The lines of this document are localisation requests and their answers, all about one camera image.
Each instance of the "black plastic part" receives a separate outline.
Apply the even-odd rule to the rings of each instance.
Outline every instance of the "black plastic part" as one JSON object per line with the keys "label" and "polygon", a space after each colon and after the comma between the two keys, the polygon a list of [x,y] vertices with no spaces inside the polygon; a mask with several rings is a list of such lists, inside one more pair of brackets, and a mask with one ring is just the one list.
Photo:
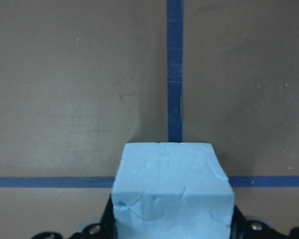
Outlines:
{"label": "black plastic part", "polygon": [[[88,225],[81,233],[69,239],[117,239],[112,198],[106,204],[100,223]],[[40,233],[32,239],[63,239],[59,233]],[[235,206],[231,223],[230,239],[299,239],[299,228],[291,230],[289,236],[280,234],[260,221],[248,221]]]}
{"label": "black plastic part", "polygon": [[32,239],[63,239],[63,237],[59,233],[45,232],[32,237]]}

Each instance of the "foam texture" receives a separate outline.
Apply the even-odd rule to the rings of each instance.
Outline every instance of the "foam texture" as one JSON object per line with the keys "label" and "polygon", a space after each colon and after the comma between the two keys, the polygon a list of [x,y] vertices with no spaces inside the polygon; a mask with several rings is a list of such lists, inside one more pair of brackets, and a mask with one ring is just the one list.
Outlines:
{"label": "foam texture", "polygon": [[234,193],[209,143],[128,143],[112,201],[118,239],[228,239]]}

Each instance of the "blue tape line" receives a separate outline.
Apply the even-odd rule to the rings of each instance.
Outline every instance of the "blue tape line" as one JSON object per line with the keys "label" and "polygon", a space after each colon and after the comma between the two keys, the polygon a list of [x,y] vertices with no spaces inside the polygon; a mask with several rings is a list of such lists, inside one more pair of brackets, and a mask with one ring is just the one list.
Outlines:
{"label": "blue tape line", "polygon": [[[3,188],[111,188],[114,177],[0,177]],[[299,187],[299,176],[229,176],[239,187]]]}
{"label": "blue tape line", "polygon": [[240,187],[299,187],[299,176],[231,176],[229,183]]}
{"label": "blue tape line", "polygon": [[167,0],[168,141],[182,142],[183,0]]}
{"label": "blue tape line", "polygon": [[114,177],[0,177],[4,188],[111,188]]}

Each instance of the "cube front face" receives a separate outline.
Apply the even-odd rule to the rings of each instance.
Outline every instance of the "cube front face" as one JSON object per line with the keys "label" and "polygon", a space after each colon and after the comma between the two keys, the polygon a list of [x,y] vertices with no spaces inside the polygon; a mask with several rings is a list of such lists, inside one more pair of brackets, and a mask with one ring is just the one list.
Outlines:
{"label": "cube front face", "polygon": [[119,239],[229,238],[234,194],[207,143],[129,143],[112,191]]}

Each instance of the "beige surface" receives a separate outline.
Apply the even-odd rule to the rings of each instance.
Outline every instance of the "beige surface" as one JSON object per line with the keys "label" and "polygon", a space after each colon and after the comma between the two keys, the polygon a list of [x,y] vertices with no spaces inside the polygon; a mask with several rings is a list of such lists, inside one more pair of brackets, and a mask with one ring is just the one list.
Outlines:
{"label": "beige surface", "polygon": [[183,140],[229,175],[299,175],[299,0],[185,1]]}
{"label": "beige surface", "polygon": [[[114,176],[167,141],[165,1],[0,1],[0,176]],[[299,174],[299,0],[185,1],[184,141],[230,175]],[[70,236],[110,189],[0,188],[0,238]],[[239,188],[287,232],[299,188]]]}
{"label": "beige surface", "polygon": [[167,141],[164,1],[0,1],[0,176],[114,176]]}
{"label": "beige surface", "polygon": [[299,188],[234,188],[236,205],[246,215],[264,219],[289,234],[299,227]]}
{"label": "beige surface", "polygon": [[55,231],[64,238],[100,219],[110,189],[0,188],[0,239],[30,239]]}
{"label": "beige surface", "polygon": [[[244,215],[289,233],[299,226],[299,188],[234,188]],[[0,238],[30,239],[46,231],[69,237],[82,222],[100,218],[110,189],[0,188]]]}

